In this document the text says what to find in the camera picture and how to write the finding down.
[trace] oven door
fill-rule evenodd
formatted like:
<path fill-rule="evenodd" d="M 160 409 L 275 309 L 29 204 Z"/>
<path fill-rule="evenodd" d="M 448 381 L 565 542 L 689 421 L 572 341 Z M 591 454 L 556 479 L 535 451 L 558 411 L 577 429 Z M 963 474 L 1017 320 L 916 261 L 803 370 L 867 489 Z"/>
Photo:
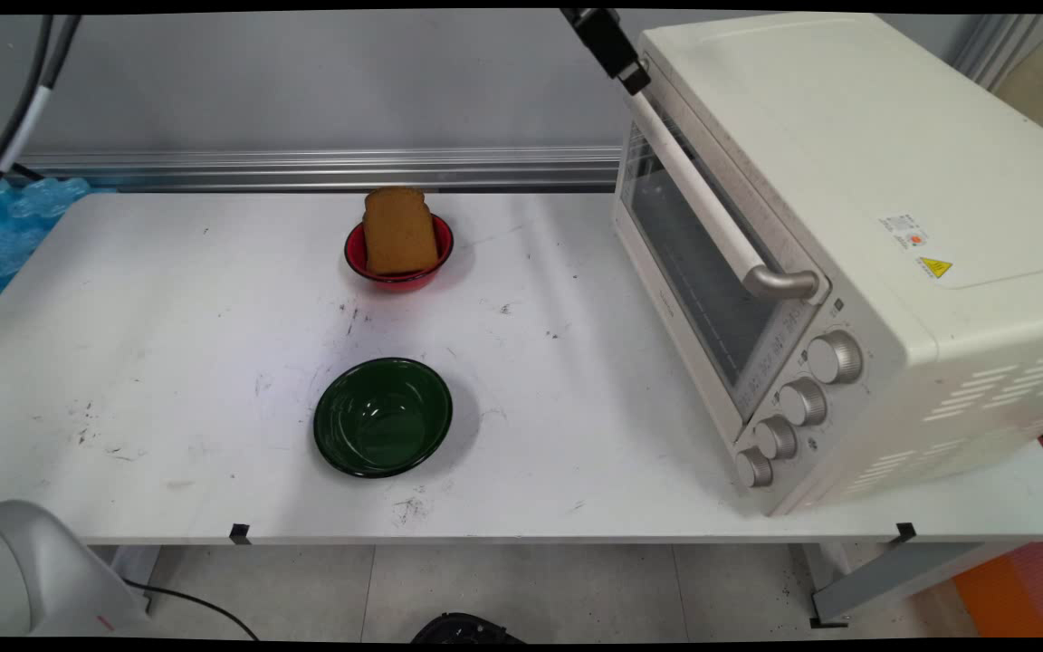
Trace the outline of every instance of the oven door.
<path fill-rule="evenodd" d="M 620 234 L 651 294 L 655 293 L 653 285 L 669 289 L 672 300 L 665 303 L 662 316 L 671 330 L 688 330 L 672 332 L 672 337 L 722 435 L 733 442 L 798 345 L 816 313 L 816 303 L 827 294 L 827 279 L 815 268 L 783 268 L 772 248 L 798 248 L 798 244 L 785 230 L 775 231 L 778 220 L 773 215 L 752 220 L 745 214 L 728 191 L 729 186 L 750 187 L 745 178 L 736 178 L 733 185 L 721 180 L 658 102 L 642 96 L 633 101 L 635 124 L 627 141 L 621 207 L 615 212 L 625 212 L 628 227 L 633 225 L 630 234 L 640 241 L 635 244 L 645 249 L 632 248 L 630 234 L 622 234 L 624 216 L 615 215 Z M 647 120 L 647 113 L 653 122 Z M 720 147 L 713 140 L 703 144 L 711 146 Z M 735 174 L 737 169 L 724 167 L 724 172 Z M 701 206 L 704 202 L 715 206 Z M 758 203 L 750 208 L 758 210 Z M 753 223 L 765 217 L 772 223 L 770 241 L 758 235 Z M 717 219 L 721 223 L 712 223 Z M 638 255 L 649 255 L 641 257 L 653 261 L 654 268 L 642 269 L 649 265 L 638 264 Z M 759 265 L 774 284 L 752 284 L 751 271 Z M 683 345 L 696 340 L 703 360 L 695 360 L 695 347 Z M 736 414 L 715 414 L 728 400 Z"/>

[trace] table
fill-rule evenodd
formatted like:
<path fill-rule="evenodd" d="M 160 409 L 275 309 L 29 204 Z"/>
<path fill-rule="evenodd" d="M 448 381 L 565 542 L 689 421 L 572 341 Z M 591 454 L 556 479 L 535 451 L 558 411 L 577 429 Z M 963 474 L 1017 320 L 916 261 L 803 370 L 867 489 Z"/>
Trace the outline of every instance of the table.
<path fill-rule="evenodd" d="M 0 297 L 0 501 L 33 501 L 90 545 L 232 544 L 233 525 L 252 545 L 838 544 L 912 524 L 915 545 L 971 541 L 968 560 L 1043 540 L 1036 442 L 990 469 L 761 515 L 611 195 L 429 195 L 456 248 L 409 294 L 346 267 L 361 199 L 76 202 Z M 312 413 L 380 356 L 435 368 L 455 417 L 416 469 L 353 478 L 319 457 Z"/>

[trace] bread slice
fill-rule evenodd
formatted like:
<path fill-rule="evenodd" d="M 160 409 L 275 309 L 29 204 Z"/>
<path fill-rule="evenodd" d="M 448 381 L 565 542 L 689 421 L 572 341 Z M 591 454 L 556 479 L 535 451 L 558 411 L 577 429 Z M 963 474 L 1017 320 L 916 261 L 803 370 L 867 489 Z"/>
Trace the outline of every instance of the bread slice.
<path fill-rule="evenodd" d="M 365 197 L 364 224 L 369 272 L 397 275 L 437 264 L 434 218 L 420 190 L 373 190 Z"/>

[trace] bowl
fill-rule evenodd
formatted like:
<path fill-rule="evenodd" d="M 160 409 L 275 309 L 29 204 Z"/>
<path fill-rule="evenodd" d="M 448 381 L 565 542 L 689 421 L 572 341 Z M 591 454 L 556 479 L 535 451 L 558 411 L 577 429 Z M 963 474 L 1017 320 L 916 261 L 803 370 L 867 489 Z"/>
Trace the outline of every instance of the bowl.
<path fill-rule="evenodd" d="M 324 389 L 312 430 L 335 469 L 388 478 L 434 454 L 452 418 L 442 377 L 417 360 L 381 358 L 348 368 Z"/>
<path fill-rule="evenodd" d="M 386 290 L 386 292 L 412 292 L 422 288 L 430 281 L 437 276 L 437 271 L 442 268 L 445 261 L 453 252 L 453 231 L 450 230 L 445 220 L 432 215 L 434 218 L 434 240 L 437 243 L 437 264 L 429 269 L 414 271 L 413 273 L 403 273 L 398 276 L 382 276 L 380 273 L 368 271 L 368 249 L 365 248 L 365 224 L 359 223 L 348 232 L 347 240 L 344 240 L 344 260 L 353 271 L 367 277 L 373 284 Z"/>

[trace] oven knob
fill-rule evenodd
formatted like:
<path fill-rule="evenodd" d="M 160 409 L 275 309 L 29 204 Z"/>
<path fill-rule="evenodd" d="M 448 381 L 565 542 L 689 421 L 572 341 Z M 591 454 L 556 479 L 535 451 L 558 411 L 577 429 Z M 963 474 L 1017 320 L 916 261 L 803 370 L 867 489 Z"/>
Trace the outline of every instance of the oven knob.
<path fill-rule="evenodd" d="M 754 425 L 754 442 L 767 459 L 795 457 L 795 430 L 778 414 Z"/>
<path fill-rule="evenodd" d="M 860 377 L 864 355 L 851 335 L 832 331 L 808 343 L 807 366 L 820 383 L 851 383 Z"/>
<path fill-rule="evenodd" d="M 779 409 L 795 426 L 815 426 L 827 416 L 827 399 L 815 381 L 798 379 L 779 388 Z"/>
<path fill-rule="evenodd" d="M 754 446 L 741 450 L 735 455 L 735 467 L 746 486 L 766 487 L 771 483 L 771 462 L 767 462 L 767 458 Z"/>

